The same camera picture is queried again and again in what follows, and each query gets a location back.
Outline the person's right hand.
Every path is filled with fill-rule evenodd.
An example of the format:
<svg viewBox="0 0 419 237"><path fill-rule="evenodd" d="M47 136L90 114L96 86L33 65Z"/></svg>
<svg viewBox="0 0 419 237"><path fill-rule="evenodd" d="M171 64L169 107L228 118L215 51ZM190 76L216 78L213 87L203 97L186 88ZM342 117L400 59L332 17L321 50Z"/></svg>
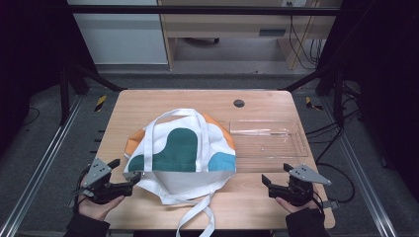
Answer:
<svg viewBox="0 0 419 237"><path fill-rule="evenodd" d="M318 209L317 204L313 200L309 201L308 203L302 206L292 205L281 197L276 197L275 201L288 213L296 213L304 209Z"/></svg>

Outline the white green orange tote bag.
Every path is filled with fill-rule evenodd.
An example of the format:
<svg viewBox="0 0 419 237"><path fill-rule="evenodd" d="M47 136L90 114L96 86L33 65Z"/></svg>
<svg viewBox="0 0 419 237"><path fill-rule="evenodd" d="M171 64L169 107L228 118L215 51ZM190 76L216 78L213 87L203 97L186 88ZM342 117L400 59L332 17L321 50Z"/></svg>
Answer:
<svg viewBox="0 0 419 237"><path fill-rule="evenodd" d="M167 112L130 137L126 143L124 177L139 174L139 187L165 205L189 204L183 227L199 213L209 224L199 237L215 229L210 202L236 173L235 144L221 124L194 109Z"/></svg>

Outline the black metal stand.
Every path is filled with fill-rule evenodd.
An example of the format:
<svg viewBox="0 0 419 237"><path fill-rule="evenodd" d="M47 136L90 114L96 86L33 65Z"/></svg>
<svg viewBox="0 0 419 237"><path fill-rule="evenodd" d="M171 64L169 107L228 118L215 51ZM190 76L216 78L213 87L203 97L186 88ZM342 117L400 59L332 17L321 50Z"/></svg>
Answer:
<svg viewBox="0 0 419 237"><path fill-rule="evenodd" d="M77 95L86 95L89 91L89 86L85 81L86 78L92 79L114 92L124 90L123 87L100 76L98 72L89 70L81 65L70 64L63 66L59 74L61 125L64 125L70 117L69 87L72 87Z"/></svg>
<svg viewBox="0 0 419 237"><path fill-rule="evenodd" d="M302 79L280 88L280 91L292 92L297 88L319 79L320 82L316 86L315 92L319 96L324 96L334 89L334 100L333 100L333 118L337 122L338 126L344 127L344 115L342 106L342 95L343 95L343 74L337 67L326 65L319 69L314 70L310 74L304 76Z"/></svg>

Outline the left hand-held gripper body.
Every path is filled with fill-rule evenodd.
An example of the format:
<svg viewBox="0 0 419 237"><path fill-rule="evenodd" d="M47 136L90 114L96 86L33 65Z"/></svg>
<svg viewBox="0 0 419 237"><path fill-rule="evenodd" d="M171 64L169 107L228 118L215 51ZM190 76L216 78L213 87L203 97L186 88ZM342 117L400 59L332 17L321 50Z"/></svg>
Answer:
<svg viewBox="0 0 419 237"><path fill-rule="evenodd" d="M132 195L133 183L113 184L110 182L114 169L111 169L108 164L95 158L81 183L80 193L97 204L108 203L120 196L130 197Z"/></svg>

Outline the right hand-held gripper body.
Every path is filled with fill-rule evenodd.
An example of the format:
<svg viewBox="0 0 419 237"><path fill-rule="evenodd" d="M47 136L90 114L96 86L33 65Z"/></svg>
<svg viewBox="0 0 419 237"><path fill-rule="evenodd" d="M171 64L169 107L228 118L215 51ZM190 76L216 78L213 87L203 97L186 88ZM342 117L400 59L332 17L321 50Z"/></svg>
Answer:
<svg viewBox="0 0 419 237"><path fill-rule="evenodd" d="M283 198L290 204L302 206L313 198L313 184L330 186L331 182L306 165L299 165L289 173L290 179L286 187L271 182L270 198Z"/></svg>

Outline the black metal frame bar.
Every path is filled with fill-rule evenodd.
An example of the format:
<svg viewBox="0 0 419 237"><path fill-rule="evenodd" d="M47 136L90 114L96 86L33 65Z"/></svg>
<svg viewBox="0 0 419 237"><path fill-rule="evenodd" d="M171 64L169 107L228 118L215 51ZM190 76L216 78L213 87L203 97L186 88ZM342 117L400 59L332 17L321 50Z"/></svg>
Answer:
<svg viewBox="0 0 419 237"><path fill-rule="evenodd" d="M65 9L79 14L338 16L342 13L339 8L245 6L69 5Z"/></svg>

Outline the yellow black floor tape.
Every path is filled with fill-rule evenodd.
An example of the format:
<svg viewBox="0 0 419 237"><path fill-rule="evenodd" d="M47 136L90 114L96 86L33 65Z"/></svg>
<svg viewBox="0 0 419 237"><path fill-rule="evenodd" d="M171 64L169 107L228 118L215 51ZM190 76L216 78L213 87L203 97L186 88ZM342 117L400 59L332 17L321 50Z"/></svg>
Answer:
<svg viewBox="0 0 419 237"><path fill-rule="evenodd" d="M101 110L101 108L105 104L106 99L107 99L106 95L100 96L100 98L98 99L97 105L94 109L94 112L99 112Z"/></svg>
<svg viewBox="0 0 419 237"><path fill-rule="evenodd" d="M323 111L323 107L314 105L311 102L310 97L305 97L305 104L306 104L307 108L314 109L314 110L317 110L317 111Z"/></svg>

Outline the aluminium floor rail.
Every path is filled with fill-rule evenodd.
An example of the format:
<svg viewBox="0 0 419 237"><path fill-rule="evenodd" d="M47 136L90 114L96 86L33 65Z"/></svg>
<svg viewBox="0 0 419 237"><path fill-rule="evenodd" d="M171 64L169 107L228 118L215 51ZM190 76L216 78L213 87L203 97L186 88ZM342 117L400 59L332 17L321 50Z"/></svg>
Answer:
<svg viewBox="0 0 419 237"><path fill-rule="evenodd" d="M337 121L334 112L339 109L343 110L343 124L349 123L352 117L355 117L360 113L354 99L345 99L337 108L334 108L330 98L321 98L320 101L324 106L325 113L332 122ZM345 133L345 128L336 127L335 130L337 132L335 140L339 143L339 147L343 152L342 158L345 160L346 168L351 171L348 180L354 185L353 196L360 194L363 197L371 219L381 237L398 237L396 230L377 195L373 183L367 176L366 170L362 167L354 148Z"/></svg>
<svg viewBox="0 0 419 237"><path fill-rule="evenodd" d="M36 194L38 193L42 182L53 163L64 139L67 136L73 122L79 112L80 106L84 100L83 96L76 96L70 107L68 118L61 124L52 141L49 143L47 150L41 158L37 168L32 174L30 180L25 186L23 193L18 199L12 212L8 215L6 221L0 227L0 237L14 237L17 233L24 217L26 216Z"/></svg>

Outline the person's left hand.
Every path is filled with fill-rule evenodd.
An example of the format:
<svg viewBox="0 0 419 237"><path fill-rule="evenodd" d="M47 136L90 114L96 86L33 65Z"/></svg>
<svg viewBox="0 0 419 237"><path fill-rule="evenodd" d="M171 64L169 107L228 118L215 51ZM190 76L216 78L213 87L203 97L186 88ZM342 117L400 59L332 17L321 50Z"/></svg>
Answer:
<svg viewBox="0 0 419 237"><path fill-rule="evenodd" d="M92 219L104 221L108 213L116 208L124 199L124 196L120 196L112 199L108 203L97 204L85 196L80 196L78 200L78 212Z"/></svg>

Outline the white cabinet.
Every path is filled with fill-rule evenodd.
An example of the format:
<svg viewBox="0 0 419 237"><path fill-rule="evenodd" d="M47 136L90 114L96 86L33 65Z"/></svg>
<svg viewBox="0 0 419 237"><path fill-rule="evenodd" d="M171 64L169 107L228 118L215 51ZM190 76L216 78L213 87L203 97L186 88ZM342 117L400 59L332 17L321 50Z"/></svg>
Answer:
<svg viewBox="0 0 419 237"><path fill-rule="evenodd" d="M74 14L97 65L167 64L158 14Z"/></svg>

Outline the clear plastic tray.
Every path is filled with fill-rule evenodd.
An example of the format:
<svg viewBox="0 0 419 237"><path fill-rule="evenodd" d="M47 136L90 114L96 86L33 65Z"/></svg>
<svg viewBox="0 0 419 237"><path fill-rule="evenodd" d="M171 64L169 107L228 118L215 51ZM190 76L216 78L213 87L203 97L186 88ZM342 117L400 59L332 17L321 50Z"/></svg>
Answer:
<svg viewBox="0 0 419 237"><path fill-rule="evenodd" d="M308 155L300 126L290 120L234 120L229 124L239 158L302 158Z"/></svg>

